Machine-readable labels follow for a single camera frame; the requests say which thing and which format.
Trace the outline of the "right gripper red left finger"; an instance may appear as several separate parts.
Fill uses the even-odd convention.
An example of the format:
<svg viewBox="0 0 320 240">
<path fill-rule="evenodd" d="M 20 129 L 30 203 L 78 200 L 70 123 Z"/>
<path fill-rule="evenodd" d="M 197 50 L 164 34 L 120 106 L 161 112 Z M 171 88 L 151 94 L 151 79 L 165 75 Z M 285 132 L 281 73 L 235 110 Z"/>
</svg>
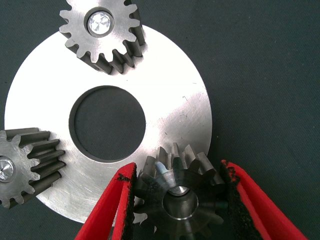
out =
<svg viewBox="0 0 320 240">
<path fill-rule="evenodd" d="M 134 228 L 134 185 L 137 166 L 131 162 L 113 176 L 76 240 L 131 240 Z"/>
</svg>

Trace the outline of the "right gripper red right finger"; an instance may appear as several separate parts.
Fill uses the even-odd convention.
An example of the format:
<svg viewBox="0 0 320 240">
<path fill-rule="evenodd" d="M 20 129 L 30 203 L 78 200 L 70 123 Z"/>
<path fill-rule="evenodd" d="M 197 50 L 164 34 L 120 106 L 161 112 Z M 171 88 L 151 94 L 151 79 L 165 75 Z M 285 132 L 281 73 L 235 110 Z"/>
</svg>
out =
<svg viewBox="0 0 320 240">
<path fill-rule="evenodd" d="M 306 240 L 269 196 L 240 166 L 220 162 L 227 185 L 229 217 L 237 240 Z"/>
</svg>

